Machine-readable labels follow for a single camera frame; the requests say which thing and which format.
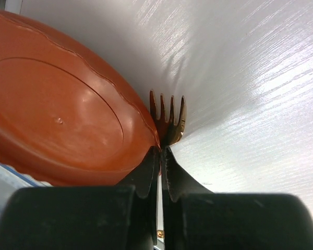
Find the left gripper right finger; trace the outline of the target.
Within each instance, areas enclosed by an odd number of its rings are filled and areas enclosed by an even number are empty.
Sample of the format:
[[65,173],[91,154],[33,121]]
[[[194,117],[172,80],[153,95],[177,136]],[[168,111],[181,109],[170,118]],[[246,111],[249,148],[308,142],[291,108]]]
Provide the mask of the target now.
[[296,196],[214,193],[162,150],[165,249],[313,249],[313,219]]

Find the red plastic plate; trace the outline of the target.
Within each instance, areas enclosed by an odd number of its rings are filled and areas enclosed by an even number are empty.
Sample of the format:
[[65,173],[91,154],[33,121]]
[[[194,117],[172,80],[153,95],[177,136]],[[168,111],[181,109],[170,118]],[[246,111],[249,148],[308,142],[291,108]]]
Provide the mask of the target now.
[[0,10],[0,162],[52,185],[114,185],[159,145],[146,106],[101,57]]

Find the copper fork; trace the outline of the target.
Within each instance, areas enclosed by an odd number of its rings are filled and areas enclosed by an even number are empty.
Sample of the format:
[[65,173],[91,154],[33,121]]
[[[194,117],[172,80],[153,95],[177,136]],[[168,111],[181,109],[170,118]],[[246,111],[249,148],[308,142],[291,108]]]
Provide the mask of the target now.
[[165,101],[162,94],[160,95],[159,118],[157,118],[157,106],[153,90],[150,90],[149,92],[149,102],[150,114],[156,126],[161,146],[165,147],[177,143],[182,138],[185,130],[187,110],[185,97],[182,96],[181,98],[178,121],[175,120],[175,102],[173,95],[171,96],[169,118],[166,118]]

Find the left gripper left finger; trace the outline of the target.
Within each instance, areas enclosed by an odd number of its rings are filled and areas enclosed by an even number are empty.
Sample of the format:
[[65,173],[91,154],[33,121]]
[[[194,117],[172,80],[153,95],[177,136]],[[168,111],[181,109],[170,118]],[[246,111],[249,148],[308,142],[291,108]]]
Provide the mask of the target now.
[[26,187],[0,214],[0,249],[153,249],[160,154],[114,186]]

